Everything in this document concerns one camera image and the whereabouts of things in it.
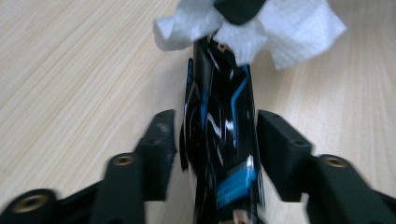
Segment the blue decal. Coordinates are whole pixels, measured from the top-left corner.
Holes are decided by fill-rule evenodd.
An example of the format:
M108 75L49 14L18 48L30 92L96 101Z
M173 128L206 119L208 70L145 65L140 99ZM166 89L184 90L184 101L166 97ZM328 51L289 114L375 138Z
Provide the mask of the blue decal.
M187 84L192 83L192 60L189 60L189 66L187 69Z
M207 93L205 90L202 91L202 102L201 102L201 128L204 130L205 125L205 114L207 107Z
M236 111L235 111L235 102L238 96L241 94L242 90L245 88L245 86L248 84L248 73L247 77L244 79L242 84L238 87L236 92L233 94L233 97L231 98L231 110L233 112L233 140L234 140L234 146L237 147L237 130L236 130Z
M242 66L242 69L244 69L244 71L249 75L249 71L248 71L248 66L247 65Z
M249 195L252 182L257 179L255 170L242 168L229 176L218 187L218 208Z

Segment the metal screw hole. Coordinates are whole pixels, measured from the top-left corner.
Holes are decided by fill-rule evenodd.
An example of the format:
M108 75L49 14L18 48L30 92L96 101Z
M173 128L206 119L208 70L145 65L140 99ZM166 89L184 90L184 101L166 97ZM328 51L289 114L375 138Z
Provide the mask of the metal screw hole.
M324 159L324 161L327 164L329 164L330 166L339 167L339 168L347 167L347 163L346 162L344 162L344 161L342 161L342 160L340 160L338 158L335 158L335 157L326 157Z
M12 211L15 213L31 212L43 206L48 200L49 197L45 194L32 195L18 201Z
M132 157L132 156L121 156L121 157L116 158L113 163L115 165L122 166L122 165L129 165L132 162L134 162L134 157Z

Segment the white paper towel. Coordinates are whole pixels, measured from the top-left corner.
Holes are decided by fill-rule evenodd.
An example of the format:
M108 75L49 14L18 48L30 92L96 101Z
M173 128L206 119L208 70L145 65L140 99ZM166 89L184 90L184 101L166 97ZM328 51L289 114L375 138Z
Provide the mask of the white paper towel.
M214 0L180 0L171 17L154 21L157 46L184 49L209 34L233 50L236 63L252 63L271 51L276 69L293 66L328 49L346 27L326 0L267 0L251 21L237 26L213 7Z

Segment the black plastic part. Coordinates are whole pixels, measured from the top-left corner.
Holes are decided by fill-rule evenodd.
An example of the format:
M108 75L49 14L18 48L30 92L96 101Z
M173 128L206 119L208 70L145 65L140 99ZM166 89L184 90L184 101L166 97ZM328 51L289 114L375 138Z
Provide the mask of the black plastic part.
M194 69L194 60L192 58L189 59L188 68L187 68L187 80L186 80L186 92L184 97L184 103L187 102L193 82L193 71Z
M217 0L214 7L227 21L241 25L253 19L264 2L265 0Z
M93 206L91 224L143 224L143 162L137 153L123 153L108 163Z
M189 162L187 161L187 151L184 143L184 127L181 125L180 136L178 138L178 153L180 155L180 166L182 171L186 171L189 168Z
M95 183L65 199L59 201L56 223L83 224L88 223L92 214L92 206L102 182Z
M388 208L392 210L393 214L396 214L396 199L381 192L377 192L377 194L379 195L379 197L381 197L382 201L385 202Z
M262 166L280 198L283 202L299 202L312 145L279 115L264 110L259 110L257 136Z
M135 149L143 159L145 201L164 201L175 154L174 110L157 114Z
M1 214L0 223L52 223L56 208L56 195L52 190L34 189L12 201Z
M313 202L307 208L311 223L323 223L316 221L323 219L346 224L396 223L396 216L380 195L367 186L348 161L322 155L315 158L311 171L308 194Z
M180 152L185 149L187 158L183 153L180 158L197 176L194 223L232 220L233 210L244 210L252 223L262 223L257 218L257 204L263 206L264 197L259 183L262 167L249 67L237 66L234 55L210 38L194 43L190 63L193 76L192 82L187 81L180 135ZM244 187L247 193L218 205L219 185L246 166L247 160L257 172L255 180Z

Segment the light wood surface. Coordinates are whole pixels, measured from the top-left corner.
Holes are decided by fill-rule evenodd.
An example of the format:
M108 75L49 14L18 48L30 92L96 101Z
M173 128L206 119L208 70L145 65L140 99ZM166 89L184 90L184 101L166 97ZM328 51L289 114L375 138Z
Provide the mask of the light wood surface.
M176 3L0 1L0 206L29 189L64 197L98 181L160 111L175 109L179 128L192 50L161 52L151 32ZM328 52L283 71L268 52L256 58L256 108L396 197L396 1L331 5L348 30ZM264 186L269 223L306 223L303 204ZM147 203L147 220L192 223L192 208L177 155L169 201Z

